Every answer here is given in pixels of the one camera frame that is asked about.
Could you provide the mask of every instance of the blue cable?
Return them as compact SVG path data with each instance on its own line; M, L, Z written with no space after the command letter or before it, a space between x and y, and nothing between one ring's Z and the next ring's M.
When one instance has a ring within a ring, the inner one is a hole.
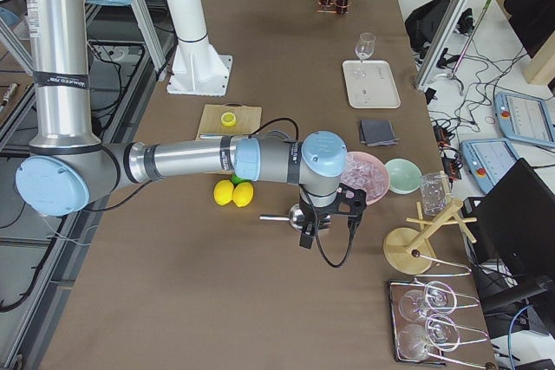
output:
M513 353L511 352L511 333L513 332L513 325L514 322L517 321L517 318L522 314L524 311L529 309L531 305L526 305L525 307L521 308L519 312L517 312L514 317L511 319L511 325L509 325L509 334L506 337L506 345L508 349L507 355L509 356L509 360L511 361L511 369L515 370L514 360L513 360Z

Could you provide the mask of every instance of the brown table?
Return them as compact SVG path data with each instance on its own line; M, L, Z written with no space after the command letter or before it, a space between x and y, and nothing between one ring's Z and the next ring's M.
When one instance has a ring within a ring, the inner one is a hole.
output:
M304 138L317 130L343 137L350 150L386 162L403 157L422 172L441 169L415 65L396 0L352 0L347 16L316 13L317 0L203 0L211 43L234 63L224 98L175 96L159 84L136 139L192 140L206 103L263 108L263 122L289 116ZM354 58L359 33L377 34L373 58L391 64L402 105L356 110L347 102L341 64ZM366 148L362 118L387 119L400 143ZM287 125L277 126L284 130ZM258 220L286 213L298 201L290 185L256 183L245 208L217 206L218 175L167 179L105 214L89 250L43 369L368 369L393 360L386 281L407 278L382 254L382 240L415 215L415 192L391 192L370 206L353 253L332 269L316 247L298 247L288 224ZM117 192L110 204L130 190ZM323 237L334 259L347 230L334 219ZM465 260L460 233L432 239L438 256ZM453 279L473 292L470 278ZM485 327L474 310L458 315ZM482 344L454 354L486 362Z

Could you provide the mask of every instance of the pink bowl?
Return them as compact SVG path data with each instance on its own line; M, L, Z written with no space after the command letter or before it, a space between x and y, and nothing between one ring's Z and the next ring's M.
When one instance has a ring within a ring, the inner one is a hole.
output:
M389 174L385 165L365 152L348 152L341 182L366 191L366 204L379 201L389 189Z

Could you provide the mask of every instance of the wine glass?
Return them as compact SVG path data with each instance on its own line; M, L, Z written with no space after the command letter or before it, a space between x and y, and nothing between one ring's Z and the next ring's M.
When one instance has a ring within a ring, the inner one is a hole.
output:
M457 308L457 298L449 285L432 281L423 289L411 289L399 300L401 316L411 322L424 322L431 314L449 315Z
M360 66L358 66L353 75L355 78L363 78L366 76L366 71L362 69L362 63L364 60L369 59L372 54L374 54L375 46L375 35L369 32L364 32L358 37L358 41L355 46L355 53L358 59L361 60Z
M454 351L460 345L460 332L449 317L430 315L425 325L408 324L399 331L397 349L405 359L423 361L428 357L440 357L434 352Z

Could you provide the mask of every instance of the label on robot arm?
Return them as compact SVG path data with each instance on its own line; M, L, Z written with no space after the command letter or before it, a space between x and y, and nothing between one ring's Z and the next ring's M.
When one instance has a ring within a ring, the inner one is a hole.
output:
M41 23L38 17L38 1L27 0L27 24L31 38L41 37Z

